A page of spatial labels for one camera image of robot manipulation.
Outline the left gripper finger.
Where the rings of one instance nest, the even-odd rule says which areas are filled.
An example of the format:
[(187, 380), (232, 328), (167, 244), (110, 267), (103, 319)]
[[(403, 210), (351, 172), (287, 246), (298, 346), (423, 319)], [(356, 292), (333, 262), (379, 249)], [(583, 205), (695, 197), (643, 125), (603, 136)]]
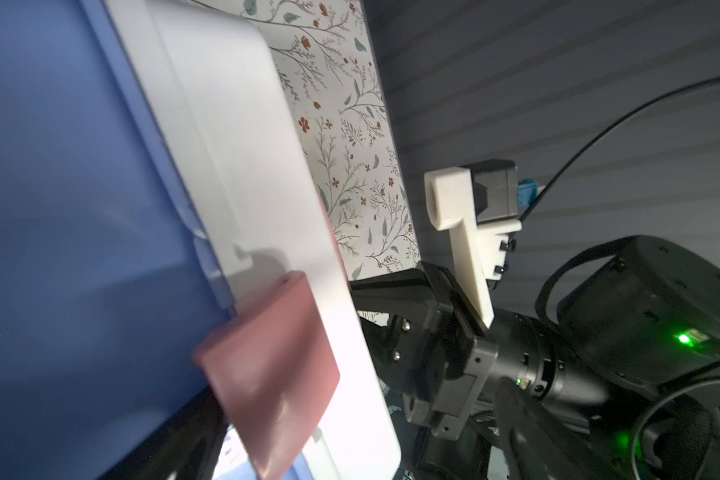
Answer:
[(210, 479), (228, 423), (207, 387), (163, 423), (103, 479)]

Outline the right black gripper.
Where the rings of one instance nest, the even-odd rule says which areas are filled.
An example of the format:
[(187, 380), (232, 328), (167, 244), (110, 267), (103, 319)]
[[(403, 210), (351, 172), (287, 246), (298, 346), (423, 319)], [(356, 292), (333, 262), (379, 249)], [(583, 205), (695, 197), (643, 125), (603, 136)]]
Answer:
[(385, 314), (361, 328), (377, 376), (402, 394), (409, 423), (457, 440), (498, 354), (495, 340), (445, 267), (412, 269), (350, 283), (356, 309)]

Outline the white blue tool box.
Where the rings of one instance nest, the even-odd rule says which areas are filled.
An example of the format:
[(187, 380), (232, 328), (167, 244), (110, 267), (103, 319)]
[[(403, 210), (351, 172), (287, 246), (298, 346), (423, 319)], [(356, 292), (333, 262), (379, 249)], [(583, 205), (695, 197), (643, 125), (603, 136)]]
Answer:
[(353, 64), (347, 1), (0, 1), (0, 479), (113, 472), (207, 385), (246, 293), (309, 279), (340, 379), (302, 464), (390, 479), (400, 446), (318, 184)]

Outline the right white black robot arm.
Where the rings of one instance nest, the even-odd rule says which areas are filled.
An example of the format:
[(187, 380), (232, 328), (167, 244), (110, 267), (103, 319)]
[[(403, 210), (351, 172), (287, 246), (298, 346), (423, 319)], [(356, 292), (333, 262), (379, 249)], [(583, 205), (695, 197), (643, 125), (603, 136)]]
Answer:
[(720, 268), (633, 235), (555, 270), (534, 314), (494, 307), (547, 188), (513, 161), (426, 173), (453, 264), (354, 280), (416, 479), (720, 479)]

